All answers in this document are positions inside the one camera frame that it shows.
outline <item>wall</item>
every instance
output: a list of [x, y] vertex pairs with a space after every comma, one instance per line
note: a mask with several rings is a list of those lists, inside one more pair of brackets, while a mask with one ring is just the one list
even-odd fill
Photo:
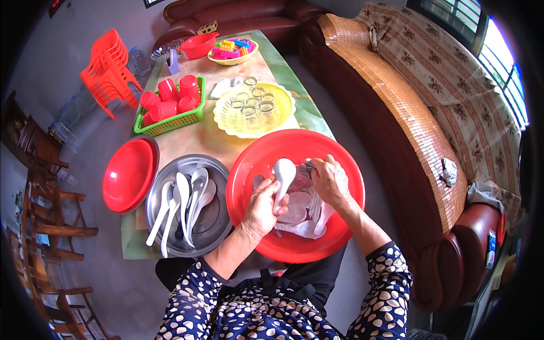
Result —
[[[368, 0], [308, 0], [313, 4], [329, 9], [338, 16], [354, 18]], [[388, 5], [406, 6], [406, 0], [381, 0]]]
[[71, 0], [53, 18], [44, 13], [30, 34], [5, 93], [47, 129], [55, 113], [83, 84], [79, 73], [89, 65], [91, 46], [115, 28], [130, 50], [146, 55], [168, 26], [162, 15], [168, 1], [146, 9], [142, 0]]
[[17, 228], [15, 222], [15, 194], [24, 193], [24, 184], [27, 182], [27, 168], [9, 152], [8, 148], [0, 143], [0, 211], [2, 221], [11, 228]]

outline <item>woman's arm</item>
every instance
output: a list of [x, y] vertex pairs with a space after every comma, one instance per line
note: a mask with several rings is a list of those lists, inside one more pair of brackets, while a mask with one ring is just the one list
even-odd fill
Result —
[[370, 292], [347, 338], [404, 338], [412, 274], [399, 248], [351, 197], [344, 170], [331, 155], [315, 158], [312, 182], [317, 193], [349, 225], [367, 255]]
[[[277, 217], [272, 213], [272, 196], [280, 189], [276, 177], [264, 180], [249, 198], [244, 219], [234, 231], [211, 253], [206, 255], [208, 265], [221, 277], [230, 277], [234, 270], [257, 247], [276, 224]], [[289, 195], [282, 200], [279, 215], [287, 214]]]
[[321, 199], [330, 204], [348, 224], [365, 255], [391, 241], [391, 238], [361, 209], [348, 190], [344, 169], [331, 155], [314, 158], [312, 183]]
[[[249, 200], [240, 225], [205, 258], [193, 264], [183, 274], [169, 296], [166, 314], [160, 324], [159, 337], [171, 339], [200, 339], [209, 336], [211, 315], [217, 305], [219, 291], [234, 270], [255, 249], [259, 241], [276, 224], [272, 214], [272, 196], [280, 183], [272, 176], [261, 183]], [[289, 196], [282, 200], [279, 214], [287, 213]]]

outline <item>marble table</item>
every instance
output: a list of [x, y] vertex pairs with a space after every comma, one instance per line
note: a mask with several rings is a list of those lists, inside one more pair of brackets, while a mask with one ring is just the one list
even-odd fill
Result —
[[[208, 58], [179, 60], [181, 72], [170, 75], [165, 63], [157, 63], [151, 71], [144, 91], [157, 91], [157, 84], [166, 78], [179, 82], [185, 75], [206, 78], [206, 104], [202, 121], [187, 125], [155, 137], [160, 149], [159, 171], [172, 160], [191, 153], [207, 154], [222, 162], [230, 170], [240, 153], [255, 139], [241, 139], [230, 136], [217, 127], [213, 120], [216, 100], [210, 93], [222, 78], [252, 75], [259, 81], [274, 82], [284, 86], [295, 98], [295, 118], [299, 127], [322, 133], [332, 139], [323, 116], [302, 86], [293, 70], [287, 65], [276, 48], [260, 30], [241, 32], [217, 38], [251, 39], [259, 44], [259, 50], [248, 61], [235, 66], [222, 66]], [[145, 212], [145, 201], [134, 212], [121, 216], [121, 244], [124, 259], [162, 258], [160, 247], [145, 245], [149, 235]]]

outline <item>red plastic chair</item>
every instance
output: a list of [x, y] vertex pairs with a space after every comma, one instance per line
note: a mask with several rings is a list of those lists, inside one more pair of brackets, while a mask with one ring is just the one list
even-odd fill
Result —
[[115, 29], [100, 37], [92, 46], [89, 66], [79, 75], [106, 113], [114, 115], [106, 107], [113, 99], [126, 101], [136, 109], [138, 101], [127, 82], [132, 82], [142, 91], [140, 84], [127, 69], [128, 51]]

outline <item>polka dot shirt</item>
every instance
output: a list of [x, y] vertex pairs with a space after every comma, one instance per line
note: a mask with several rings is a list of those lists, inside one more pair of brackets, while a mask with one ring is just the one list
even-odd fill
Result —
[[171, 339], [402, 339], [412, 274], [393, 243], [367, 256], [370, 292], [361, 312], [343, 336], [309, 299], [295, 301], [290, 288], [273, 296], [253, 285], [219, 299], [226, 280], [199, 259], [170, 294], [156, 340]]

